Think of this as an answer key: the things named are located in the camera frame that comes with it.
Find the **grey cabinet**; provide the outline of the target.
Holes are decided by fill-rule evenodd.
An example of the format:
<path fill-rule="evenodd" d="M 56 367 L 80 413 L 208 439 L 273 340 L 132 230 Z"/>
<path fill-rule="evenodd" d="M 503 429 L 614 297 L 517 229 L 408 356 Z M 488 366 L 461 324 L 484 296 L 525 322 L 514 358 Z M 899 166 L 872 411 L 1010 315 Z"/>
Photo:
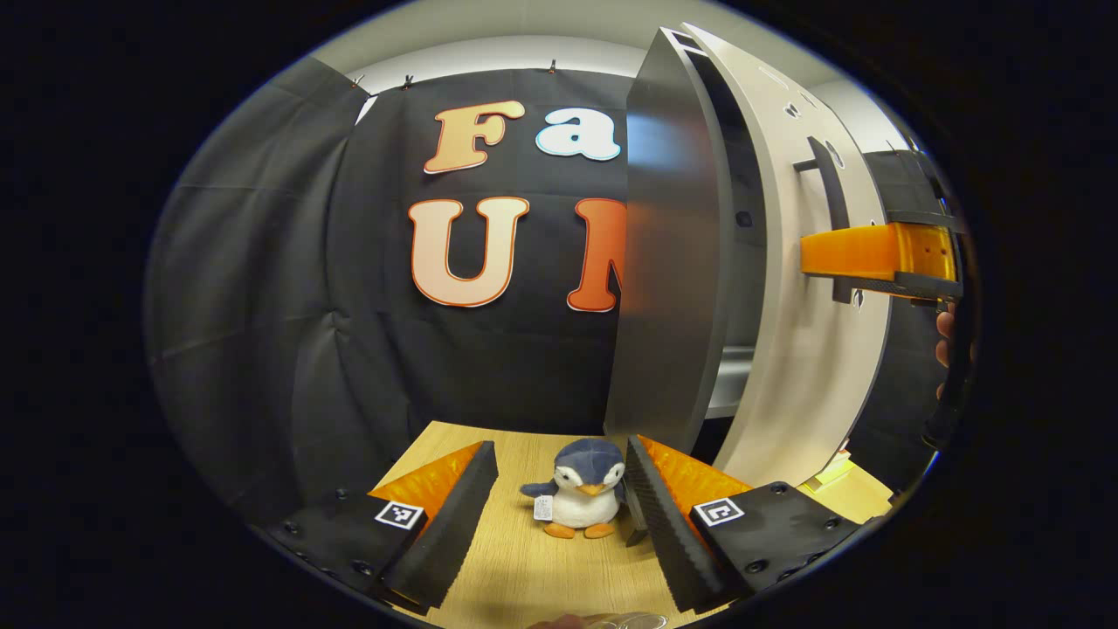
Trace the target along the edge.
<path fill-rule="evenodd" d="M 766 228 L 749 132 L 714 61 L 659 29 L 626 101 L 628 203 L 604 430 L 714 461 L 705 419 L 724 346 L 756 347 Z"/>

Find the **penguin plush toy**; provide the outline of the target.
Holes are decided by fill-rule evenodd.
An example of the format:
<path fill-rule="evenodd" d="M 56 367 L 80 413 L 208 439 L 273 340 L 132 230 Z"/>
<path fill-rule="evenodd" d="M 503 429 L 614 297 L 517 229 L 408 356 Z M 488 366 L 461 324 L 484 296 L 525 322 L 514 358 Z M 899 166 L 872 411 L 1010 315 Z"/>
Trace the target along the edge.
<path fill-rule="evenodd" d="M 547 482 L 524 483 L 519 493 L 534 501 L 534 518 L 543 532 L 571 540 L 582 532 L 600 540 L 615 532 L 612 521 L 626 502 L 625 458 L 607 439 L 584 438 L 555 455 L 555 471 Z"/>

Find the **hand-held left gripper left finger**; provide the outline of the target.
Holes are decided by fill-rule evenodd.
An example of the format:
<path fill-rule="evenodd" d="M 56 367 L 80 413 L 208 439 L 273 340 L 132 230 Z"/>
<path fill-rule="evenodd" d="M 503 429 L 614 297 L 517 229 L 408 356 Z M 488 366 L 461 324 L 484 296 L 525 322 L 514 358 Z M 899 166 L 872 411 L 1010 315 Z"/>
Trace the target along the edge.
<path fill-rule="evenodd" d="M 266 528 L 323 576 L 407 612 L 439 608 L 498 479 L 495 445 L 474 445 L 375 490 L 339 488 Z"/>

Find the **black door handle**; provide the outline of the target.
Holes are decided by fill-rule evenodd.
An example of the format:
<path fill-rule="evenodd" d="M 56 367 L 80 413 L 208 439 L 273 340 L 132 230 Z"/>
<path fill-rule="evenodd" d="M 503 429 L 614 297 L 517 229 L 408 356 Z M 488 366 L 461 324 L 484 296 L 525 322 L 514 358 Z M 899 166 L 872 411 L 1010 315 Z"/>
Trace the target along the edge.
<path fill-rule="evenodd" d="M 831 230 L 847 230 L 851 223 L 843 185 L 841 179 L 839 179 L 839 166 L 836 166 L 831 152 L 819 140 L 814 139 L 814 136 L 807 136 L 807 142 L 814 158 L 796 161 L 793 163 L 793 168 L 798 174 L 818 169 L 828 207 Z M 854 302 L 855 292 L 852 280 L 834 276 L 832 297 L 835 302 L 851 304 Z"/>

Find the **black backdrop cloth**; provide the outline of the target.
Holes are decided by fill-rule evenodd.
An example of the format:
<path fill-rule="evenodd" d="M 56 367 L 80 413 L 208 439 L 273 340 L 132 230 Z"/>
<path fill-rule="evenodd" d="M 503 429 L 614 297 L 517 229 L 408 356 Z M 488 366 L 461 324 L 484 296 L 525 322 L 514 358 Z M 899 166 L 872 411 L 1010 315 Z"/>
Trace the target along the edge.
<path fill-rule="evenodd" d="M 604 411 L 635 79 L 495 69 L 368 95 L 303 59 L 224 120 L 145 283 L 157 395 L 224 504 L 267 528 L 375 490 L 434 425 L 607 439 L 627 471 L 643 433 L 607 433 Z M 863 156 L 882 223 L 961 223 L 925 158 Z"/>

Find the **white cabinet door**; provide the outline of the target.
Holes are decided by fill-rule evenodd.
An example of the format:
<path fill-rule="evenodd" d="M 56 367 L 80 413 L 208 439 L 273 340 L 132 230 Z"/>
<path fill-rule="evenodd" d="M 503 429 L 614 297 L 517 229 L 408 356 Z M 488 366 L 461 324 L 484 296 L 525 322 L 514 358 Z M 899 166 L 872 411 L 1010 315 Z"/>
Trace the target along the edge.
<path fill-rule="evenodd" d="M 724 473 L 752 486 L 807 482 L 839 452 L 878 374 L 891 304 L 833 299 L 833 280 L 800 271 L 800 238 L 831 229 L 807 136 L 831 152 L 850 223 L 882 223 L 883 204 L 855 139 L 835 112 L 781 72 L 729 41 L 684 23 L 712 59 L 749 132 L 759 166 L 766 251 L 762 311 L 752 366 L 716 457 Z"/>

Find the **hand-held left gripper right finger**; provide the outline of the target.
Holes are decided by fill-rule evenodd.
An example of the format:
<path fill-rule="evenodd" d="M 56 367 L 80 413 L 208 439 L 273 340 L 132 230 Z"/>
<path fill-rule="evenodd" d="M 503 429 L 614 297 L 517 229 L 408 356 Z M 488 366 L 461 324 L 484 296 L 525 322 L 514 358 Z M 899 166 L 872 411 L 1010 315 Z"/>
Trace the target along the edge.
<path fill-rule="evenodd" d="M 711 612 L 807 572 L 861 528 L 790 483 L 754 488 L 631 435 L 625 482 L 679 612 Z"/>

